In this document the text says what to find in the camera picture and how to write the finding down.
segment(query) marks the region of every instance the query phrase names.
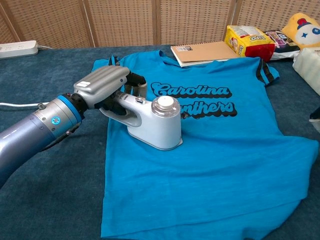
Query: blue logo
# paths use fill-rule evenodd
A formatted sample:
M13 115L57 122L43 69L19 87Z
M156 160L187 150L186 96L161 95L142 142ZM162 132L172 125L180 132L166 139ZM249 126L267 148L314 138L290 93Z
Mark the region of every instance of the blue logo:
M54 125L58 125L60 123L60 117L58 116L54 116L52 119L51 119L51 123L54 124Z

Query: spiral notebook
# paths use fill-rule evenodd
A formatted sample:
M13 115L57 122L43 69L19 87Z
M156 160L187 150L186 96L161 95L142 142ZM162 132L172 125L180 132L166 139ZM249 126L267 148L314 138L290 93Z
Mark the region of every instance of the spiral notebook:
M224 42L213 41L198 44L174 45L171 51L180 67L226 61L239 56Z

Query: white cable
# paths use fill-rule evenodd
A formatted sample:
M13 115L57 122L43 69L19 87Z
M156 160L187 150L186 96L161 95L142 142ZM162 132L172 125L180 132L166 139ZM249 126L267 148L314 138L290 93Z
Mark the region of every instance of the white cable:
M53 48L49 46L38 45L38 49L53 49Z
M14 108L27 108L27 107L37 107L39 103L31 104L12 104L6 102L0 102L0 106L14 107Z

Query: steam iron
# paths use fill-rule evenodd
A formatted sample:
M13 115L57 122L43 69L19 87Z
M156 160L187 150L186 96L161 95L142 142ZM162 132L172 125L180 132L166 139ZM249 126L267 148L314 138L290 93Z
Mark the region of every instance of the steam iron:
M127 126L128 133L150 146L168 151L182 144L181 109L174 97L153 101L120 90L99 109L105 116Z

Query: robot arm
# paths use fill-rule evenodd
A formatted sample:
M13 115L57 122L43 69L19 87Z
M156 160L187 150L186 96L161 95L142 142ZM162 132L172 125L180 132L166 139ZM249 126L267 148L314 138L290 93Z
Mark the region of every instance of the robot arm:
M84 112L99 109L123 85L145 86L142 76L127 67L105 66L74 86L74 93L59 95L47 105L0 133L0 188L21 165L37 153L59 142L81 124Z

